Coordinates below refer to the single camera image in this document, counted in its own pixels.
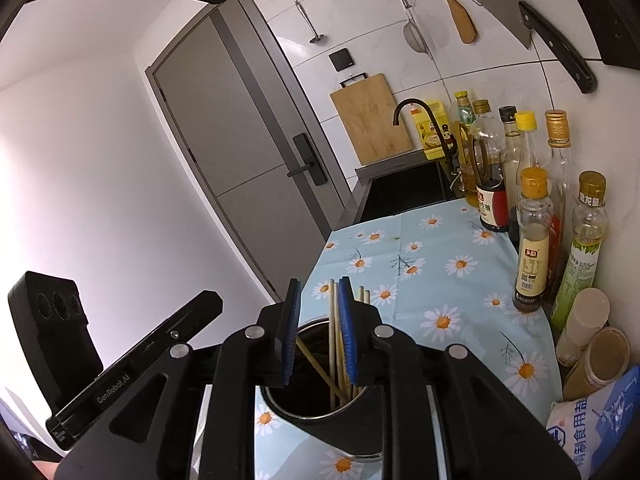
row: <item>black knife handle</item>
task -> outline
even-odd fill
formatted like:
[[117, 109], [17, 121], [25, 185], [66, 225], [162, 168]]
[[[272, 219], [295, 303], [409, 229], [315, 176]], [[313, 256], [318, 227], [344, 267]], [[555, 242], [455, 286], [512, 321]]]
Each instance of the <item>black knife handle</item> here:
[[574, 78], [583, 94], [590, 94], [596, 89], [596, 76], [575, 47], [533, 7], [520, 2], [522, 22], [528, 29], [535, 30], [546, 46], [551, 49], [565, 70]]

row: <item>black faucet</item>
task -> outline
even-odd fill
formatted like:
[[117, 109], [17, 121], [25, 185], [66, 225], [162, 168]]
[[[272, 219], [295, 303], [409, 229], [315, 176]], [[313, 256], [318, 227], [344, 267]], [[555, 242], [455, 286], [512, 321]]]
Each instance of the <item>black faucet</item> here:
[[422, 108], [424, 108], [425, 110], [427, 110], [427, 114], [429, 116], [429, 118], [431, 119], [431, 124], [433, 124], [433, 127], [436, 130], [436, 135], [438, 136], [438, 138], [440, 139], [440, 145], [442, 147], [442, 151], [444, 152], [444, 158], [447, 161], [451, 172], [455, 172], [453, 174], [457, 174], [456, 172], [456, 168], [457, 168], [457, 161], [454, 160], [453, 156], [458, 152], [458, 146], [456, 143], [456, 137], [454, 137], [453, 135], [451, 136], [451, 140], [453, 141], [453, 151], [451, 151], [449, 149], [449, 146], [447, 145], [447, 141], [444, 139], [444, 137], [442, 136], [442, 132], [440, 131], [440, 126], [438, 125], [438, 121], [436, 121], [436, 117], [433, 115], [433, 112], [431, 111], [431, 108], [429, 108], [429, 105], [427, 103], [425, 103], [424, 101], [421, 101], [420, 99], [413, 99], [413, 98], [409, 98], [409, 99], [405, 99], [404, 101], [400, 101], [398, 103], [398, 106], [396, 107], [396, 110], [394, 111], [394, 126], [398, 126], [400, 124], [400, 110], [402, 110], [402, 108], [404, 108], [407, 105], [410, 104], [417, 104], [420, 105]]

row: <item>silver screw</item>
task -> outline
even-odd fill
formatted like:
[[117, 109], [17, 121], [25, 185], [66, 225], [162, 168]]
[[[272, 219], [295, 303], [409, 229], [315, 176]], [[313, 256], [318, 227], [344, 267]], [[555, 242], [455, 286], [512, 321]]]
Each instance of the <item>silver screw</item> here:
[[373, 329], [373, 333], [378, 337], [386, 339], [394, 334], [394, 329], [389, 325], [378, 325]]
[[244, 335], [249, 339], [260, 339], [264, 335], [264, 329], [258, 325], [251, 325], [244, 330]]
[[169, 355], [174, 359], [181, 359], [185, 357], [189, 353], [189, 347], [184, 343], [179, 343], [177, 345], [173, 345], [171, 350], [169, 350]]
[[464, 359], [469, 355], [469, 350], [462, 345], [451, 345], [449, 347], [449, 355], [454, 359]]

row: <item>knife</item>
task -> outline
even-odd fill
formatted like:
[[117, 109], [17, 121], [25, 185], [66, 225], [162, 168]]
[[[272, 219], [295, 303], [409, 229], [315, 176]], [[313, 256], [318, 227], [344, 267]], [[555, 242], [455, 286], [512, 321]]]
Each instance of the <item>knife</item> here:
[[488, 10], [527, 49], [535, 30], [574, 79], [583, 94], [596, 89], [596, 76], [564, 35], [522, 0], [475, 0]]

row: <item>gray door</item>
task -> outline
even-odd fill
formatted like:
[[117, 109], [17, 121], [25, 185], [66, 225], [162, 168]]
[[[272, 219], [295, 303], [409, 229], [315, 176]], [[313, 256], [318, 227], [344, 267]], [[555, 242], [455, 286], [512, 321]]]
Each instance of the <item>gray door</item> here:
[[148, 71], [169, 124], [239, 250], [282, 299], [290, 278], [306, 281], [344, 210], [336, 176], [323, 162], [320, 186], [308, 172], [287, 176], [304, 164], [291, 139], [308, 131], [238, 0], [175, 43]]

